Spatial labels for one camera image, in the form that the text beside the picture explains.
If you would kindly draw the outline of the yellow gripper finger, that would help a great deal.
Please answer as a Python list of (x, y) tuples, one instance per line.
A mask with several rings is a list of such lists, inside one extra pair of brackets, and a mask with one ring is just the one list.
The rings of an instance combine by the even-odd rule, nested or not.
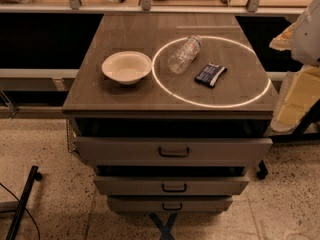
[(271, 128), (276, 132), (294, 129), (320, 99), (320, 67), (304, 65), (282, 82)]
[(292, 23), (282, 33), (271, 40), (269, 47), (278, 51), (290, 50), (294, 29), (295, 23)]

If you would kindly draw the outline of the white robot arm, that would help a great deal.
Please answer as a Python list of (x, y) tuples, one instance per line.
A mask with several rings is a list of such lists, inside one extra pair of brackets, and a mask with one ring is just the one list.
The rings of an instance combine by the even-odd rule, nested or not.
[(292, 59), (303, 64), (292, 82), (282, 84), (283, 93), (272, 119), (271, 127), (285, 132), (296, 127), (320, 99), (320, 0), (312, 0), (269, 47), (289, 50)]

